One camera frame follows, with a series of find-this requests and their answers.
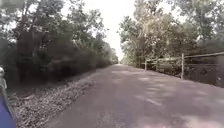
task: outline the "dirt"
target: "dirt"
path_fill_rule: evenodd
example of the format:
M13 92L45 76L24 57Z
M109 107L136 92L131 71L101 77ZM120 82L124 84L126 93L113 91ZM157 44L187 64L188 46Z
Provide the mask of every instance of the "dirt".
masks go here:
M65 110L94 83L96 73L85 73L63 82L9 92L18 128L41 128Z

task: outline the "vegetation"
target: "vegetation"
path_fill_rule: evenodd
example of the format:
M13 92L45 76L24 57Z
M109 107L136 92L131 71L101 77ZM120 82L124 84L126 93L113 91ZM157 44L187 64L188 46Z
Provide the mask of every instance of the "vegetation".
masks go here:
M224 51L223 12L222 0L136 0L134 19L120 23L125 62Z
M60 79L117 63L100 12L84 11L81 0L3 0L0 6L0 63L9 82Z

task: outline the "wire fence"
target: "wire fence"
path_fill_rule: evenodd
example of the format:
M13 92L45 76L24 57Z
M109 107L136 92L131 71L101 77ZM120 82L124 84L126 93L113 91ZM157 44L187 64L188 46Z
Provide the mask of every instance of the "wire fence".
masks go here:
M224 52L146 59L145 70L224 87Z

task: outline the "road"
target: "road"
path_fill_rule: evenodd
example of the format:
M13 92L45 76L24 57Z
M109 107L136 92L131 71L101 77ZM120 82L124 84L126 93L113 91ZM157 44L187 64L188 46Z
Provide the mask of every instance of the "road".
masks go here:
M221 88L124 65L94 81L46 128L224 128Z

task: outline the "blue object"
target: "blue object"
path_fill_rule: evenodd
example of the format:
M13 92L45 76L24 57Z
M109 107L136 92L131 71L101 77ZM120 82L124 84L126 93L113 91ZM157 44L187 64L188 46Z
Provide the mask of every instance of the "blue object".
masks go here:
M0 95L0 128L16 128L16 123Z

